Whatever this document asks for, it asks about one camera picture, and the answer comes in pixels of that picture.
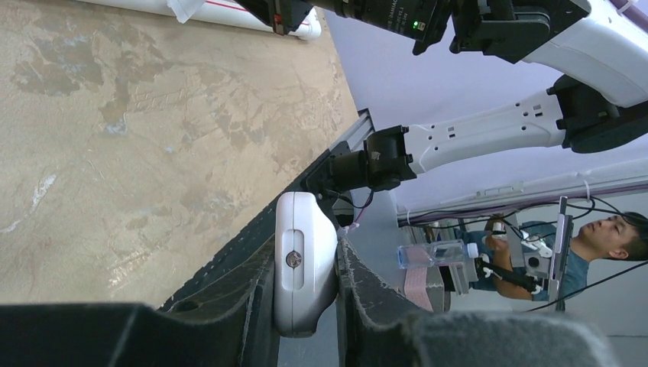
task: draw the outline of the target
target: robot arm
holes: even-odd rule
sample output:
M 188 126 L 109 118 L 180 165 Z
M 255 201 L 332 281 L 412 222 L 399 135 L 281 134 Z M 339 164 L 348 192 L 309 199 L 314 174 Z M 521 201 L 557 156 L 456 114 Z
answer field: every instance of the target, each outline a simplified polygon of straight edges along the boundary
M 480 51 L 565 74 L 547 91 L 490 112 L 377 132 L 364 152 L 336 158 L 318 193 L 390 190 L 435 167 L 515 148 L 605 151 L 648 132 L 648 78 L 639 67 L 648 64 L 648 18 L 624 0 L 259 1 L 239 2 L 279 34 L 316 5 L 412 38 L 415 54 L 439 42 L 452 18 L 453 53 Z

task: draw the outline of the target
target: screw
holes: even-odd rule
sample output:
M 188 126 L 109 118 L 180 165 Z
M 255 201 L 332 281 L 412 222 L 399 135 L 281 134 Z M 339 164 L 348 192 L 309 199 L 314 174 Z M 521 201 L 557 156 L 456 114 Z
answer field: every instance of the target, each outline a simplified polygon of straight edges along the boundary
M 291 251 L 286 256 L 286 264 L 288 264 L 288 266 L 290 266 L 293 269 L 300 266 L 301 263 L 302 263 L 302 255 L 299 252 Z

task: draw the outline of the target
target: red stripe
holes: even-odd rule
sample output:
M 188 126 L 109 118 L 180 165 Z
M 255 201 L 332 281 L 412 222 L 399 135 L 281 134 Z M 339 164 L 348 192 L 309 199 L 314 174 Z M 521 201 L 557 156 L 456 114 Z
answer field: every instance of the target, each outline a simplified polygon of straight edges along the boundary
M 239 11 L 245 11 L 245 12 L 248 12 L 247 10 L 245 10 L 245 9 L 243 9 L 243 8 L 239 8 L 238 6 L 227 5 L 227 4 L 221 4 L 221 3 L 219 3 L 219 2 L 211 2 L 210 0 L 207 0 L 206 3 L 207 3 L 207 4 L 210 4 L 210 5 L 222 6 L 223 8 L 228 8 L 228 9 L 234 9 L 234 10 L 239 10 Z M 307 23 L 307 22 L 305 22 L 305 21 L 302 22 L 302 25 L 309 25 L 309 26 L 310 26 L 310 24 Z

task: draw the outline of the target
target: black mount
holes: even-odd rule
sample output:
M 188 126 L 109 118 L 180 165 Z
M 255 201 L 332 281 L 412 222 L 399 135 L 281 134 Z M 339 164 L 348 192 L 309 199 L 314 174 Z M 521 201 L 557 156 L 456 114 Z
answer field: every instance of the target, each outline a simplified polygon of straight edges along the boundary
M 300 0 L 237 0 L 236 2 L 256 19 L 272 27 L 274 33 L 282 36 L 296 31 L 313 8 L 308 2 Z
M 304 179 L 302 188 L 319 194 L 320 200 L 335 200 L 349 190 L 391 190 L 402 181 L 416 178 L 410 168 L 413 157 L 405 150 L 404 135 L 408 131 L 408 127 L 394 126 L 375 132 L 364 141 L 361 151 L 338 146 Z
M 452 11 L 454 54 L 481 51 L 517 63 L 538 47 L 587 17 L 571 0 L 458 0 Z
M 648 133 L 648 102 L 617 107 L 570 76 L 561 76 L 547 92 L 558 97 L 562 110 L 563 118 L 556 122 L 565 130 L 562 147 L 575 153 L 618 148 Z

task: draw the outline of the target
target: white robot arm segment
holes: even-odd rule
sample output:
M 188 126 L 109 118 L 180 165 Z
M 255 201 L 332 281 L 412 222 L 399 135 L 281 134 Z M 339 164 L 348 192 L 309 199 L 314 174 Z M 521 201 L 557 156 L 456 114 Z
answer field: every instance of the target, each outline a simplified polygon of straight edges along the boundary
M 552 67 L 631 107 L 648 100 L 648 34 L 619 14 L 608 0 L 587 0 L 589 16 L 523 59 Z
M 274 243 L 275 326 L 282 336 L 311 336 L 337 295 L 338 245 L 335 227 L 312 193 L 280 196 Z
M 556 96 L 547 92 L 489 112 L 431 125 L 411 125 L 405 134 L 415 174 L 466 158 L 526 147 L 561 145 L 565 131 Z

